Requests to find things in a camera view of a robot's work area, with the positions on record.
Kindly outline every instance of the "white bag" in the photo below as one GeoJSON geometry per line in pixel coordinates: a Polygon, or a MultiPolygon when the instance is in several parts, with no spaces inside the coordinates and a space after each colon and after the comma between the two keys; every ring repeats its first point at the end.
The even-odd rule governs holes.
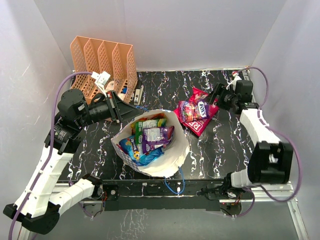
{"type": "Polygon", "coordinates": [[[179,167],[184,164],[186,156],[189,153],[189,142],[184,134],[184,130],[173,111],[169,110],[151,110],[145,112],[142,115],[135,117],[129,124],[127,124],[117,135],[111,139],[112,145],[116,151],[116,154],[123,160],[124,164],[129,165],[133,170],[148,175],[151,177],[171,177],[178,170],[179,167]],[[158,157],[156,160],[150,162],[146,166],[137,166],[130,158],[125,154],[118,146],[122,139],[130,137],[132,135],[131,124],[137,120],[156,114],[164,113],[166,117],[166,126],[174,126],[174,133],[172,142],[163,148],[164,154],[158,157]]]}

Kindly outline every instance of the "snack package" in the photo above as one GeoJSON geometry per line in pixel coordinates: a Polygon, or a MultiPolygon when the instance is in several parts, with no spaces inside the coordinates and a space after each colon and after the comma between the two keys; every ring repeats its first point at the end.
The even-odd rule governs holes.
{"type": "Polygon", "coordinates": [[[208,119],[209,108],[212,107],[203,100],[197,101],[179,101],[180,119],[184,123],[193,122],[195,120],[208,119]]]}
{"type": "Polygon", "coordinates": [[[143,130],[142,152],[147,153],[168,145],[173,137],[175,127],[154,127],[143,130]]]}
{"type": "Polygon", "coordinates": [[[137,166],[146,166],[153,160],[160,157],[164,152],[161,148],[157,148],[153,151],[149,151],[146,154],[142,153],[142,145],[135,143],[135,136],[126,137],[119,142],[123,152],[130,156],[131,160],[137,166]]]}
{"type": "MultiPolygon", "coordinates": [[[[190,97],[190,102],[196,102],[198,100],[203,100],[206,96],[208,96],[208,93],[201,91],[200,89],[193,88],[193,94],[190,97]]],[[[182,122],[179,114],[179,109],[175,109],[173,112],[176,114],[177,118],[179,119],[179,122],[182,123],[184,126],[189,128],[192,132],[194,132],[198,137],[203,133],[207,125],[209,124],[211,118],[217,113],[219,108],[215,105],[212,105],[212,107],[209,108],[209,116],[210,118],[202,119],[202,120],[196,120],[191,122],[182,122]]]]}
{"type": "Polygon", "coordinates": [[[143,129],[165,127],[166,123],[167,123],[166,118],[153,119],[153,120],[147,120],[147,121],[137,121],[135,123],[135,143],[142,144],[143,129]]]}
{"type": "MultiPolygon", "coordinates": [[[[144,122],[144,121],[147,121],[147,120],[163,119],[163,118],[165,118],[165,114],[163,112],[161,112],[161,113],[155,114],[153,116],[142,117],[138,121],[139,122],[144,122]]],[[[136,134],[136,122],[138,122],[138,121],[135,121],[135,122],[131,123],[131,125],[130,125],[131,129],[132,129],[132,135],[136,134]]]]}

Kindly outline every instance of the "black marble table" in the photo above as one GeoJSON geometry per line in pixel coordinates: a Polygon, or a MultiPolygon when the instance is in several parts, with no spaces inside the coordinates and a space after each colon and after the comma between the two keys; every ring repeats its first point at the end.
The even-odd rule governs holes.
{"type": "MultiPolygon", "coordinates": [[[[189,99],[193,87],[210,93],[216,83],[229,82],[231,72],[138,72],[138,79],[144,85],[141,106],[149,110],[174,110],[179,101],[189,99]]],[[[105,121],[87,127],[82,145],[63,170],[59,182],[77,181],[87,173],[106,183],[113,181],[119,184],[119,180],[130,180],[132,184],[142,180],[155,180],[124,165],[116,155],[110,139],[125,124],[105,121]]],[[[246,129],[232,112],[219,110],[200,137],[184,126],[183,129],[190,144],[190,152],[181,169],[189,183],[221,180],[227,173],[240,171],[247,166],[254,146],[246,129]]],[[[177,172],[171,179],[181,180],[181,174],[177,172]]]]}

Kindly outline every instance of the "peach colored basket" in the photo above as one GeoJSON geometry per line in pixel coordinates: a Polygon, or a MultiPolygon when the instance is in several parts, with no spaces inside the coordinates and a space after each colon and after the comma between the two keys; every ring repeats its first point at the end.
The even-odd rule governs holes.
{"type": "MultiPolygon", "coordinates": [[[[138,82],[132,45],[77,36],[70,49],[76,72],[106,71],[111,75],[109,81],[114,80],[114,91],[119,95],[126,88],[123,101],[130,102],[138,82]]],[[[78,75],[71,88],[80,89],[87,103],[99,92],[95,80],[88,75],[78,75]]]]}

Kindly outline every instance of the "red snack bag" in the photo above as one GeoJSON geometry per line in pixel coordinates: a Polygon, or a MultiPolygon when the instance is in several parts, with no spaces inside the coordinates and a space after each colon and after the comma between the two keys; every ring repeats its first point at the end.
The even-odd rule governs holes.
{"type": "MultiPolygon", "coordinates": [[[[193,87],[192,90],[193,90],[193,94],[189,99],[190,102],[196,102],[198,100],[203,100],[206,96],[208,96],[208,93],[201,91],[200,89],[197,89],[195,87],[193,87]]],[[[191,129],[192,132],[194,132],[198,137],[200,137],[200,135],[205,130],[206,126],[209,124],[211,118],[217,113],[218,110],[219,110],[219,108],[217,106],[212,105],[212,107],[209,108],[210,118],[191,121],[191,122],[181,122],[178,108],[174,110],[174,113],[178,117],[179,122],[181,122],[184,126],[191,129]]]]}

